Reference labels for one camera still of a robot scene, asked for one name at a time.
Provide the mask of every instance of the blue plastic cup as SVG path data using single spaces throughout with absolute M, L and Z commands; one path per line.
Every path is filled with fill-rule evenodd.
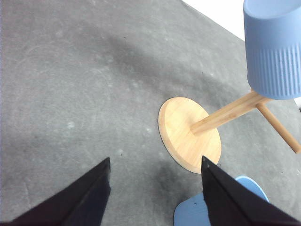
M 272 99 L 301 96 L 301 0 L 245 0 L 248 82 Z

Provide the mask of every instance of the wooden dowel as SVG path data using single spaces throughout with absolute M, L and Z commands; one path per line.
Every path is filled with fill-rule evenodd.
M 249 112 L 256 108 L 256 104 L 258 103 L 266 103 L 271 100 L 272 99 L 261 96 L 255 91 L 251 91 L 249 94 L 228 104 L 227 106 L 224 106 L 203 120 L 196 122 L 190 129 L 195 135 L 199 135 Z
M 281 122 L 276 118 L 276 116 L 267 108 L 264 104 L 257 104 L 257 109 L 262 113 L 262 115 L 269 121 L 269 123 L 274 127 L 274 129 L 279 133 L 283 140 L 291 147 L 295 153 L 301 152 L 301 145 L 292 136 L 292 134 L 281 124 Z

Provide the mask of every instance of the white wall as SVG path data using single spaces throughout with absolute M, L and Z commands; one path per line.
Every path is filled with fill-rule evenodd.
M 183 0 L 232 34 L 245 40 L 244 0 Z M 301 97 L 295 99 L 301 108 Z

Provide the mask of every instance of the blue cup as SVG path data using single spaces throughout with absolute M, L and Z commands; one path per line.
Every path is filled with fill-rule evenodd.
M 272 99 L 301 96 L 301 0 L 245 0 L 248 82 Z

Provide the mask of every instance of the blue object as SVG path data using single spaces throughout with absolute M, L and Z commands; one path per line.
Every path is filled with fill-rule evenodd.
M 262 188 L 251 178 L 235 178 L 242 186 L 269 202 Z M 174 211 L 174 226 L 211 226 L 203 193 L 181 202 Z
M 248 82 L 272 99 L 301 96 L 301 0 L 245 0 Z

